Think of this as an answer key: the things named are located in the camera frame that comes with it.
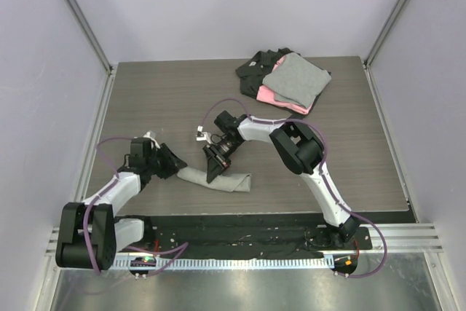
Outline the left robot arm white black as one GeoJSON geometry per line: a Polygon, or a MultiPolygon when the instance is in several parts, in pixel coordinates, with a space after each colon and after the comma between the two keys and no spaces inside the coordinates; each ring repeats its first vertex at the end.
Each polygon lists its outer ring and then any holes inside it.
{"type": "Polygon", "coordinates": [[[150,220],[118,219],[126,203],[142,192],[153,177],[167,179],[187,167],[166,143],[154,137],[128,138],[129,152],[111,180],[91,197],[68,202],[62,209],[55,262],[62,268],[108,270],[116,254],[132,245],[149,251],[155,242],[150,220]]]}

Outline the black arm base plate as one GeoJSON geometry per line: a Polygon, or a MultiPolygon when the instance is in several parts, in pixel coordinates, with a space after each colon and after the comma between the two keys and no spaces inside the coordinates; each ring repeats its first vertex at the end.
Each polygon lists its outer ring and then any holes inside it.
{"type": "Polygon", "coordinates": [[[135,247],[168,251],[183,243],[184,259],[303,259],[330,251],[369,251],[368,229],[348,240],[317,213],[144,216],[144,237],[135,247]]]}

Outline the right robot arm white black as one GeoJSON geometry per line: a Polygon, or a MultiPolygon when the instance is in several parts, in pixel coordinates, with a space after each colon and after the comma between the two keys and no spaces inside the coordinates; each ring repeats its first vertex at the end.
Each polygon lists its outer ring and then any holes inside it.
{"type": "Polygon", "coordinates": [[[325,144],[316,131],[301,119],[258,119],[243,114],[233,117],[222,111],[214,121],[222,132],[218,141],[197,128],[197,140],[207,144],[202,150],[207,160],[206,181],[213,182],[230,167],[231,155],[246,141],[270,143],[284,166],[300,176],[319,204],[329,230],[329,240],[338,249],[355,240],[360,220],[346,206],[333,182],[326,163],[325,144]]]}

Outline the grey cloth napkin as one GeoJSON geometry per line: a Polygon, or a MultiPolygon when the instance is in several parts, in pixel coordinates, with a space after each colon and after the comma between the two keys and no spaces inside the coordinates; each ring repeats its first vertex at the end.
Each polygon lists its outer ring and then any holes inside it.
{"type": "Polygon", "coordinates": [[[252,175],[250,173],[236,173],[222,175],[216,178],[212,183],[206,181],[207,173],[195,168],[186,167],[177,172],[177,177],[184,181],[203,186],[208,189],[222,192],[249,192],[251,187],[252,175]]]}

